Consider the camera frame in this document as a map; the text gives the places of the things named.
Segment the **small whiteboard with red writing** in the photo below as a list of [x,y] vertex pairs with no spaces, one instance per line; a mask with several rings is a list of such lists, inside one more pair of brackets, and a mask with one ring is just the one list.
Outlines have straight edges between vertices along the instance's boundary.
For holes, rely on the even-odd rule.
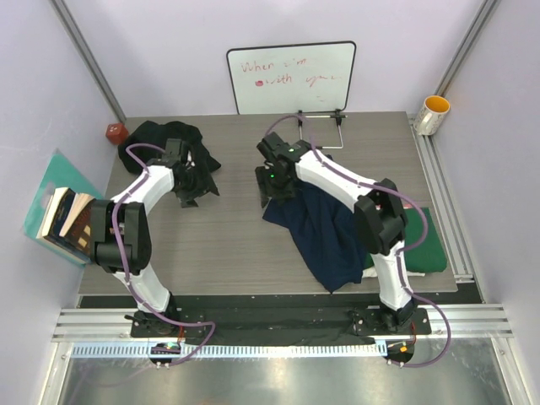
[[228,50],[237,113],[344,110],[356,51],[351,40]]

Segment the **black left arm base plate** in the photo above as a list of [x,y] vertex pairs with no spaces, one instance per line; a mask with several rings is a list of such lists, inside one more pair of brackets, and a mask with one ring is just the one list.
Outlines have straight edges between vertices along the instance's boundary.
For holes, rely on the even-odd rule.
[[194,327],[181,327],[140,310],[132,315],[125,315],[124,319],[131,322],[132,338],[205,338],[210,332],[210,326],[203,326],[201,323]]

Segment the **white mug yellow inside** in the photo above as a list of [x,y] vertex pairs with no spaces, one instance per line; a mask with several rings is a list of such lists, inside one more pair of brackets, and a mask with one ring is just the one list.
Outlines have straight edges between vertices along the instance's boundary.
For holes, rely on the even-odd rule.
[[451,109],[450,102],[439,95],[428,96],[413,121],[417,135],[434,135]]

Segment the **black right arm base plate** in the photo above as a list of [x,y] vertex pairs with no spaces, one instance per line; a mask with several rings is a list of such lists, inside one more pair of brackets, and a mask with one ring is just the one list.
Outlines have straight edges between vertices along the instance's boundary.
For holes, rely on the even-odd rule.
[[432,333],[427,310],[414,308],[394,313],[386,308],[352,309],[347,313],[349,331],[359,337],[420,335]]

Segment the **black t shirt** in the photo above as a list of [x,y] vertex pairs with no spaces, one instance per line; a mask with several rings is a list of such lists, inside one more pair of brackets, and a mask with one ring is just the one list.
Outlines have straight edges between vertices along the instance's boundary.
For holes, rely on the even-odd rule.
[[119,159],[130,174],[139,176],[143,170],[142,166],[127,153],[127,148],[133,144],[148,143],[165,149],[168,139],[180,139],[187,142],[195,154],[201,154],[206,158],[210,172],[215,172],[221,168],[221,164],[210,155],[208,149],[203,145],[201,131],[197,127],[182,121],[170,121],[165,124],[145,121],[118,146]]

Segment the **navy blue t shirt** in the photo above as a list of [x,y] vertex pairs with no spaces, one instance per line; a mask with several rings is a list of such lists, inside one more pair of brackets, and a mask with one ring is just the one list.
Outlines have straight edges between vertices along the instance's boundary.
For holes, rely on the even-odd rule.
[[353,213],[335,197],[300,181],[293,198],[270,200],[262,218],[289,231],[305,265],[329,293],[362,281],[369,252],[358,239]]

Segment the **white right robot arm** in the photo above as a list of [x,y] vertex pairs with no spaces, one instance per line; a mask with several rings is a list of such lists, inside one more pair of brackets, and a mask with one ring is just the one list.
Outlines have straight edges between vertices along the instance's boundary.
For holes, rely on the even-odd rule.
[[255,168],[261,207],[291,203],[299,185],[325,192],[353,216],[355,235],[369,252],[380,286],[380,319],[392,333],[413,321],[417,300],[411,290],[404,251],[408,218],[401,194],[387,178],[376,181],[348,170],[301,139],[290,144],[275,131],[256,146],[264,164]]

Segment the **teal plastic folder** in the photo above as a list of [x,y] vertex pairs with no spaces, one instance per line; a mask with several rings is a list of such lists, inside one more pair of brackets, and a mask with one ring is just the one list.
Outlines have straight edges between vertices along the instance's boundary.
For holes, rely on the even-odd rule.
[[74,265],[84,267],[87,261],[79,259],[62,246],[57,246],[39,237],[41,225],[45,222],[54,192],[57,188],[62,187],[70,188],[75,192],[87,193],[92,197],[103,197],[103,194],[92,182],[59,149],[56,149],[51,155],[39,188],[24,219],[24,234]]

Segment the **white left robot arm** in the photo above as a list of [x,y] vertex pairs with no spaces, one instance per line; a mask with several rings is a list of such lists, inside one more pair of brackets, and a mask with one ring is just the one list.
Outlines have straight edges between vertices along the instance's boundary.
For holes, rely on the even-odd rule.
[[197,327],[181,321],[173,294],[159,281],[150,261],[153,253],[147,215],[159,200],[173,193],[183,208],[219,190],[205,147],[168,139],[161,148],[151,143],[126,146],[126,154],[141,168],[137,179],[111,199],[94,201],[89,245],[91,261],[118,279],[135,299],[141,323],[163,337],[179,327]]

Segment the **folded green t shirt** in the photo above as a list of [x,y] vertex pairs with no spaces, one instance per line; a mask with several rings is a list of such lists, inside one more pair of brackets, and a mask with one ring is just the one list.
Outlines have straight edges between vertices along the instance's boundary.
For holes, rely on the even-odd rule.
[[[428,231],[424,242],[419,247],[405,252],[407,271],[414,274],[442,273],[447,267],[446,254],[429,209],[421,208],[421,210],[427,220]],[[415,208],[406,207],[404,212],[408,218],[405,229],[405,245],[409,246],[417,242],[423,234],[424,224]],[[370,254],[359,243],[355,247],[354,254],[349,258],[349,265],[356,270],[364,270],[374,266]]]

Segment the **dark blue paperback book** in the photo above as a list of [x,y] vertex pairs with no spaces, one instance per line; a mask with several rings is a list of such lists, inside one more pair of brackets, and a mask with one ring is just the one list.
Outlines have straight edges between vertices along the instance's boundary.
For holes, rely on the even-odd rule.
[[35,238],[60,256],[83,266],[88,262],[87,257],[60,236],[75,195],[76,193],[69,187],[59,187],[54,191]]

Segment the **small red cube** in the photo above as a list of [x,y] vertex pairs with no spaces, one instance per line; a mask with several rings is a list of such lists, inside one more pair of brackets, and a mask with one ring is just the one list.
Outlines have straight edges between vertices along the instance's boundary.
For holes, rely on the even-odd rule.
[[129,132],[123,123],[110,124],[105,131],[105,137],[113,145],[121,145],[126,141],[129,136]]

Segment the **brown cover paperback book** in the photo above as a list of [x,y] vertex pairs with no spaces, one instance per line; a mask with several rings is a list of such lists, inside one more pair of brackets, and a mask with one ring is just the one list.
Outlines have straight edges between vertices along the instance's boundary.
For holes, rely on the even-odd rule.
[[91,210],[95,197],[78,193],[59,233],[61,241],[89,259],[91,241]]

